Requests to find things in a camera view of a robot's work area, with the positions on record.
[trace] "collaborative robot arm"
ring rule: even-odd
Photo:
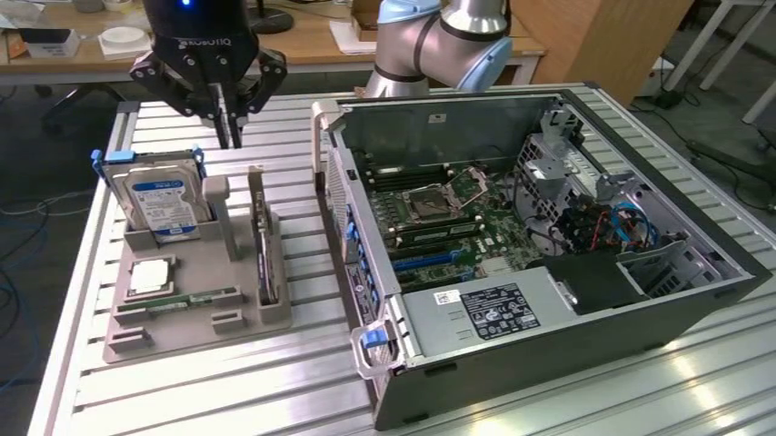
[[[132,66],[132,79],[181,115],[196,115],[216,128],[220,148],[240,148],[247,114],[261,110],[285,77],[283,54],[259,47],[244,0],[142,4],[153,43]],[[257,80],[244,77],[255,60]]]
[[[511,56],[508,2],[383,0],[367,97],[427,94],[427,78],[467,92],[487,89]]]

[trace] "floor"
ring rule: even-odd
[[[665,51],[669,58],[678,59],[682,56],[697,30],[677,34]],[[711,42],[695,67],[719,44],[721,40]],[[353,85],[365,83],[367,75],[289,76],[281,93],[347,91]],[[739,122],[739,118],[767,88],[773,77],[776,65],[741,52],[711,91],[702,93],[690,88],[701,100],[701,106],[695,108],[682,104],[659,113],[685,137],[707,142],[758,162],[773,157],[776,152],[769,150],[767,154],[762,154],[755,150],[758,135],[753,127]],[[116,88],[129,99],[152,99],[132,84],[120,84]],[[77,105],[77,110],[69,111],[60,118],[64,128],[61,136],[48,137],[40,131],[37,117],[68,90],[66,86],[56,86],[54,95],[44,99],[36,95],[30,87],[19,87],[13,98],[0,105],[2,126],[11,126],[10,129],[3,127],[0,135],[0,207],[3,209],[18,210],[33,207],[33,203],[6,204],[18,199],[50,198],[94,187],[97,177],[89,167],[88,155],[92,149],[104,147],[108,142],[114,102],[104,95],[90,95]],[[6,92],[7,89],[0,89],[0,94]],[[650,107],[646,101],[638,101],[637,105],[642,108]],[[769,125],[776,125],[773,123],[776,108],[769,109],[769,115],[773,116]],[[654,114],[638,114],[638,118],[671,146],[689,155],[681,140]],[[718,164],[703,160],[697,165],[719,186],[731,192],[731,178],[726,170]],[[739,195],[749,203],[765,204],[769,200],[769,189],[761,182],[745,176],[741,178]],[[62,199],[52,204],[50,212],[76,211],[86,207],[88,202],[88,195]],[[773,216],[759,211],[751,212],[770,228],[776,228]],[[0,255],[29,234],[41,218],[42,216],[34,212],[21,217],[5,217],[0,214]],[[40,359],[22,375],[21,384],[0,391],[0,421],[3,423],[0,432],[7,436],[24,434],[29,423],[37,383],[45,368],[46,350],[53,340],[84,223],[85,213],[50,217],[45,224],[46,239],[42,248],[36,250],[36,244],[29,244],[24,248],[25,251],[15,253],[3,263],[13,283],[25,295],[33,320],[28,320],[29,317],[19,317],[18,324],[7,336],[0,338],[0,386],[24,369],[36,350],[40,355]],[[32,254],[30,260],[10,268],[7,265],[17,263],[18,259],[22,260],[28,253]],[[1,310],[0,328],[5,329],[10,315],[9,308]],[[37,331],[40,337],[37,347],[33,345],[33,331]]]

